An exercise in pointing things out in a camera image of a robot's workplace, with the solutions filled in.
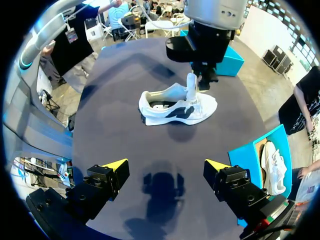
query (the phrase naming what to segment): person's arm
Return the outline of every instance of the person's arm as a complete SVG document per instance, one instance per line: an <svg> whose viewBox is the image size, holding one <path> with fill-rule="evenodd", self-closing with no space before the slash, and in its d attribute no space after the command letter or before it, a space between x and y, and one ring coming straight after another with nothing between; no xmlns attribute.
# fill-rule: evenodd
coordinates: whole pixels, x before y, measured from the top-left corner
<svg viewBox="0 0 320 240"><path fill-rule="evenodd" d="M146 14L150 15L150 4L149 4L149 2L145 3L145 11L146 11Z"/></svg>
<svg viewBox="0 0 320 240"><path fill-rule="evenodd" d="M313 172L313 171L318 170L318 169L320 169L320 160L315 161L310 166L301 168L299 173L298 173L297 178L301 179L305 175L307 175L308 173Z"/></svg>
<svg viewBox="0 0 320 240"><path fill-rule="evenodd" d="M98 14L102 14L105 11L108 11L110 8L118 8L122 4L122 0L114 0L109 5L100 6L98 9Z"/></svg>
<svg viewBox="0 0 320 240"><path fill-rule="evenodd" d="M307 131L310 133L314 129L314 124L313 124L312 119L310 117L310 113L309 113L309 110L308 110L308 107L307 107L307 104L305 101L305 95L297 85L293 89L293 94L294 94L295 99L299 105L299 108L300 108L300 110L306 120L305 127L306 127Z"/></svg>

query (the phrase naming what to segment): man in blue shirt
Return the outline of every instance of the man in blue shirt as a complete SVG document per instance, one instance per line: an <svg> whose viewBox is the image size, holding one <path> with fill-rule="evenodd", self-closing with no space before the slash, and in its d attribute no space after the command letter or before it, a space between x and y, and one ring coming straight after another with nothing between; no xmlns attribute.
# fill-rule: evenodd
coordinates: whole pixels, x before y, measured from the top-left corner
<svg viewBox="0 0 320 240"><path fill-rule="evenodd" d="M149 0L144 0L143 7L145 8L146 14L148 14L148 16L149 16L150 10L151 10Z"/></svg>

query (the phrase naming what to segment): shoe sole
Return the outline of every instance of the shoe sole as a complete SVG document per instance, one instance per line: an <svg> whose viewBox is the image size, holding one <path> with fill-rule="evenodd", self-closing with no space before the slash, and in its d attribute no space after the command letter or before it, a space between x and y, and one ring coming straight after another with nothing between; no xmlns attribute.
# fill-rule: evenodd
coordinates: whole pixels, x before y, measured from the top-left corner
<svg viewBox="0 0 320 240"><path fill-rule="evenodd" d="M267 193L270 194L269 192L270 179L269 179L269 173L267 171L267 165L266 165L266 144L263 146L260 165L261 165L261 168L265 171L265 181L264 181L263 187L267 189Z"/></svg>

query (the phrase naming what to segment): person's hand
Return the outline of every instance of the person's hand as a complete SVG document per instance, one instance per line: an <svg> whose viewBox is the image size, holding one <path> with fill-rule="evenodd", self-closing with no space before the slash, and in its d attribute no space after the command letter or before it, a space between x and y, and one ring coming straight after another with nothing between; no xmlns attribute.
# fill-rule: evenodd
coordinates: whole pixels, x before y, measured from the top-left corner
<svg viewBox="0 0 320 240"><path fill-rule="evenodd" d="M310 172L308 167L303 167L300 169L299 173L298 173L298 179L302 179L305 175L307 175Z"/></svg>
<svg viewBox="0 0 320 240"><path fill-rule="evenodd" d="M49 56L54 51L54 46L45 46L42 51L42 56Z"/></svg>
<svg viewBox="0 0 320 240"><path fill-rule="evenodd" d="M308 120L305 123L305 127L308 133L311 133L314 130L314 123L312 122L312 120Z"/></svg>
<svg viewBox="0 0 320 240"><path fill-rule="evenodd" d="M115 8L118 8L120 7L122 4L122 0L115 0L112 2L112 5L115 7Z"/></svg>

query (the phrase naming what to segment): gray robot arm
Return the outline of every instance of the gray robot arm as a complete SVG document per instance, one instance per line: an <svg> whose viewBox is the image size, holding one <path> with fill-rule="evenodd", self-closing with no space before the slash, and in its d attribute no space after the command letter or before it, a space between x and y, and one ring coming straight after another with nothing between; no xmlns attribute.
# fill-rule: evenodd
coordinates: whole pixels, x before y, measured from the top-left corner
<svg viewBox="0 0 320 240"><path fill-rule="evenodd" d="M33 36L19 58L19 66L22 69L30 67L43 47L65 29L66 24L63 12L82 2L82 0L59 0L43 13L33 26Z"/></svg>

